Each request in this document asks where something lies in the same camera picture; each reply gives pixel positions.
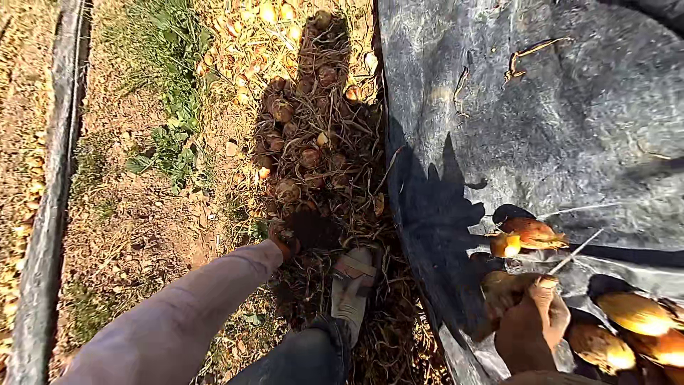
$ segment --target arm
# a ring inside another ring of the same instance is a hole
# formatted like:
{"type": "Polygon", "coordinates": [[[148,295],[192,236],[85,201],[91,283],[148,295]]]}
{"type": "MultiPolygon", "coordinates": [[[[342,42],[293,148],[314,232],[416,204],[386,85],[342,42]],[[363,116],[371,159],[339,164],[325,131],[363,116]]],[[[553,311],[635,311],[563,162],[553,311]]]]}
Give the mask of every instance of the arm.
{"type": "Polygon", "coordinates": [[[188,384],[211,339],[282,259],[265,240],[184,275],[96,334],[55,384],[188,384]]]}

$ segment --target green weed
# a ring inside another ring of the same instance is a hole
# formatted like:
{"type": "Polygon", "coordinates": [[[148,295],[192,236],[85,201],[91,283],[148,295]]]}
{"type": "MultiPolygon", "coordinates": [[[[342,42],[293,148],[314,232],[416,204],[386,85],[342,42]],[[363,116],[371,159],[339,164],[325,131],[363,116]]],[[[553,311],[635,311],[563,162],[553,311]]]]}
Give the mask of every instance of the green weed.
{"type": "Polygon", "coordinates": [[[154,151],[132,156],[126,167],[134,173],[162,172],[170,178],[171,192],[178,194],[197,174],[198,148],[191,138],[200,131],[206,81],[196,76],[194,67],[209,46],[210,34],[188,0],[137,0],[126,16],[124,25],[105,28],[103,42],[129,59],[124,91],[156,90],[168,118],[152,132],[154,151]]]}
{"type": "Polygon", "coordinates": [[[109,136],[88,136],[76,148],[77,170],[71,183],[71,197],[78,200],[84,193],[102,184],[110,172],[105,152],[111,145],[109,136]]]}

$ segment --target jeans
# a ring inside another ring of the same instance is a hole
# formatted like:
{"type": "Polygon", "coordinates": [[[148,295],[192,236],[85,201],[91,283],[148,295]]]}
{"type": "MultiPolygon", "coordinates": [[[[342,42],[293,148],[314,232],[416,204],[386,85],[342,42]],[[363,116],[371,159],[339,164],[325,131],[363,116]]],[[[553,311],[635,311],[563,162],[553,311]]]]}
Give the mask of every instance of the jeans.
{"type": "Polygon", "coordinates": [[[350,365],[348,335],[344,320],[318,316],[226,385],[344,385],[350,365]]]}

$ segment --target yellow onion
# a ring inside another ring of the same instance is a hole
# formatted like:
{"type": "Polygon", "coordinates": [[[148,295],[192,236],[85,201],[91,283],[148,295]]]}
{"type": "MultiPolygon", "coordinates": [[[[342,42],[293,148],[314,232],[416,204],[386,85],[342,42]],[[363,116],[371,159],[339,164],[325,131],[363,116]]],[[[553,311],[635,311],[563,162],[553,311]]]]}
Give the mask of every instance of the yellow onion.
{"type": "Polygon", "coordinates": [[[321,161],[321,152],[317,149],[305,149],[300,156],[300,164],[306,169],[314,169],[321,161]]]}
{"type": "Polygon", "coordinates": [[[276,185],[276,198],[283,203],[294,203],[302,196],[302,189],[294,179],[281,179],[276,185]]]}
{"type": "Polygon", "coordinates": [[[499,234],[490,237],[489,250],[494,257],[513,258],[520,252],[521,242],[518,234],[499,234]]]}
{"type": "Polygon", "coordinates": [[[558,249],[567,247],[565,234],[556,234],[551,226],[532,218],[508,218],[501,226],[502,232],[520,234],[521,247],[525,249],[558,249]]]}
{"type": "Polygon", "coordinates": [[[272,99],[269,111],[273,114],[273,118],[281,123],[288,123],[292,120],[292,115],[295,113],[290,103],[282,98],[272,99]]]}
{"type": "Polygon", "coordinates": [[[671,367],[684,368],[684,334],[670,329],[662,336],[630,333],[625,336],[634,350],[652,361],[671,367]]]}
{"type": "Polygon", "coordinates": [[[295,136],[297,134],[297,125],[292,122],[285,123],[285,126],[282,128],[282,133],[288,138],[290,136],[295,136]]]}
{"type": "Polygon", "coordinates": [[[261,3],[259,6],[259,16],[261,17],[261,20],[264,20],[269,24],[275,24],[276,21],[278,21],[276,10],[273,8],[273,4],[271,4],[270,1],[261,3]]]}
{"type": "Polygon", "coordinates": [[[574,325],[568,343],[577,355],[609,375],[636,365],[634,352],[611,332],[597,325],[574,325]]]}
{"type": "Polygon", "coordinates": [[[635,293],[608,293],[596,302],[613,322],[638,334],[661,336],[676,326],[665,308],[635,293]]]}
{"type": "Polygon", "coordinates": [[[295,17],[296,17],[295,9],[292,7],[292,5],[285,3],[280,7],[280,18],[281,19],[283,19],[283,20],[294,20],[295,17]]]}
{"type": "Polygon", "coordinates": [[[331,66],[322,66],[318,70],[318,84],[321,87],[329,87],[337,82],[337,71],[331,66]]]}
{"type": "Polygon", "coordinates": [[[299,25],[290,25],[288,35],[294,42],[299,42],[302,38],[302,28],[299,25]]]}
{"type": "Polygon", "coordinates": [[[325,31],[330,26],[331,21],[332,15],[324,10],[316,11],[316,14],[313,17],[314,26],[316,26],[316,29],[319,31],[325,31]]]}

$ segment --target tarp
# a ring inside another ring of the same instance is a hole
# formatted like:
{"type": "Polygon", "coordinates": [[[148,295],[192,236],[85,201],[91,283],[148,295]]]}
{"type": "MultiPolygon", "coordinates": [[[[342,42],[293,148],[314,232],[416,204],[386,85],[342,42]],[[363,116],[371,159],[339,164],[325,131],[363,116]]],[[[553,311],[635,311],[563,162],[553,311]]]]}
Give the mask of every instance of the tarp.
{"type": "MultiPolygon", "coordinates": [[[[592,300],[605,291],[684,300],[684,0],[379,0],[378,13],[391,205],[457,383],[509,376],[491,338],[469,337],[498,267],[469,258],[472,234],[501,205],[573,247],[604,229],[559,277],[568,305],[606,326],[592,300]],[[556,38],[505,83],[515,51],[556,38]]],[[[565,255],[504,267],[545,273],[565,255]]]]}

